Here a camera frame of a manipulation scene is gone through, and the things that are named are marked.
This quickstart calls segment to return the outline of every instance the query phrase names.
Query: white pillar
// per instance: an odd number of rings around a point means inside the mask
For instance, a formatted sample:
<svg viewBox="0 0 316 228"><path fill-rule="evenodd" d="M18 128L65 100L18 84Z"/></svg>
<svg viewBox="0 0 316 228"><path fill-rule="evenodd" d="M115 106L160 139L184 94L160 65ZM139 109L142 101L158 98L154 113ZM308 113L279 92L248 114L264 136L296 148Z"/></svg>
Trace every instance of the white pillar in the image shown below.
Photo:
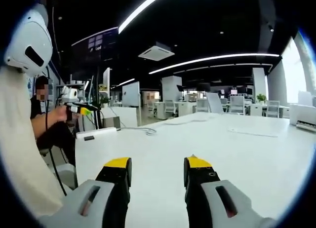
<svg viewBox="0 0 316 228"><path fill-rule="evenodd" d="M182 98L182 92L178 90L177 85L182 86L182 78L179 76L168 76L161 79L163 101L179 101Z"/></svg>
<svg viewBox="0 0 316 228"><path fill-rule="evenodd" d="M265 70L263 68L253 68L252 76L253 76L253 86L254 86L253 96L257 101L257 95L259 94L263 94L265 96L267 95Z"/></svg>

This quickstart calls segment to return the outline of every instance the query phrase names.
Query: black ceiling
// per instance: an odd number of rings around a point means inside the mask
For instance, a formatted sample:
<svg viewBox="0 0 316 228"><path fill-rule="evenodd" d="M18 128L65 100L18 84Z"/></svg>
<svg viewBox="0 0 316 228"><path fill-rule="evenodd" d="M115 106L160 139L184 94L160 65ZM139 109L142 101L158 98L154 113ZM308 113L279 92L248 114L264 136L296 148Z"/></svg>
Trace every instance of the black ceiling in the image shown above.
<svg viewBox="0 0 316 228"><path fill-rule="evenodd" d="M56 0L54 27L61 56L60 73L69 75L71 44L94 33L119 26L145 0ZM160 78L178 73L183 85L199 81L213 85L251 83L253 66L214 65L279 62L275 57L236 57L189 64L153 75L148 73L170 65L224 54L281 54L296 28L282 18L274 0L157 0L118 36L118 60L111 71L111 85L136 78L143 88L157 88ZM161 61L138 57L154 41L169 47L175 55ZM264 66L266 72L270 66Z"/></svg>

